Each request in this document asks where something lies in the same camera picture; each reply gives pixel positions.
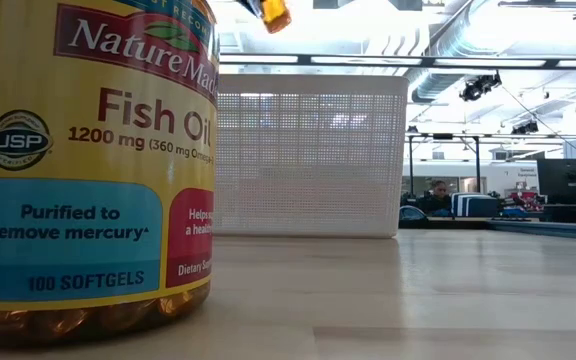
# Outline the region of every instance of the red object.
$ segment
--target red object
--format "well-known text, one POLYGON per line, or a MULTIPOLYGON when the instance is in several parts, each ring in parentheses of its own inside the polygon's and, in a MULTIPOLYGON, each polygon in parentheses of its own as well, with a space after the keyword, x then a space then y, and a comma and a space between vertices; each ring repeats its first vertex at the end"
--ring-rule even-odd
POLYGON ((168 226, 167 288, 210 274, 213 198, 211 191, 200 189, 185 189, 175 196, 168 226))
POLYGON ((520 198, 520 199, 522 199, 522 200, 528 200, 528 199, 534 199, 534 198, 536 198, 537 195, 539 195, 539 194, 537 194, 537 193, 534 192, 534 191, 522 191, 522 192, 521 192, 521 196, 519 196, 518 192, 513 192, 513 193, 510 194, 510 197, 511 197, 511 198, 516 198, 516 197, 518 197, 518 198, 520 198))

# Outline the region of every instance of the white plastic basket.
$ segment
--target white plastic basket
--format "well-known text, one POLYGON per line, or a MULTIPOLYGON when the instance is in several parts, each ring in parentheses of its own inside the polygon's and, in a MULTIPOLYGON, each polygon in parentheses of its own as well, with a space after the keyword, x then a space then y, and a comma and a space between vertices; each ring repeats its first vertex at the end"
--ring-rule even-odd
POLYGON ((394 236, 407 90, 392 76, 222 76, 215 233, 394 236))

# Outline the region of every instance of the person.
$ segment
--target person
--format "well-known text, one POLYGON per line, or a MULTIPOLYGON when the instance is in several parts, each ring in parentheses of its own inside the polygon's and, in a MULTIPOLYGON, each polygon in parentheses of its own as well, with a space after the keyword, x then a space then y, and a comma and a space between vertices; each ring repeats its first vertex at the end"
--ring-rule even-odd
POLYGON ((450 213, 450 209, 450 196, 448 195, 446 183, 442 180, 434 181, 432 183, 432 194, 424 198, 422 210, 426 214, 432 215, 438 212, 450 213))

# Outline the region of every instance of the fish oil bottle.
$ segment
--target fish oil bottle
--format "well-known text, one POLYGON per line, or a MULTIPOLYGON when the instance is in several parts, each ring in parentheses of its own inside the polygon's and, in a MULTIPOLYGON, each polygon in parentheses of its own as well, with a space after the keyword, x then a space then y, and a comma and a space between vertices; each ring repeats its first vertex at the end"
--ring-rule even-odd
POLYGON ((206 299, 218 71, 205 0, 0 0, 0 344, 206 299))

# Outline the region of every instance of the computer monitor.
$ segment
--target computer monitor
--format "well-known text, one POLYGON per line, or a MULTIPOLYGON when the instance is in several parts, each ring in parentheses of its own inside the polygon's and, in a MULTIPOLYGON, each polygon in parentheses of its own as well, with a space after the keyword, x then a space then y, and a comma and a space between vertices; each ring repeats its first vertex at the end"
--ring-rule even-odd
POLYGON ((576 159, 539 159, 539 193, 548 204, 576 205, 576 159))

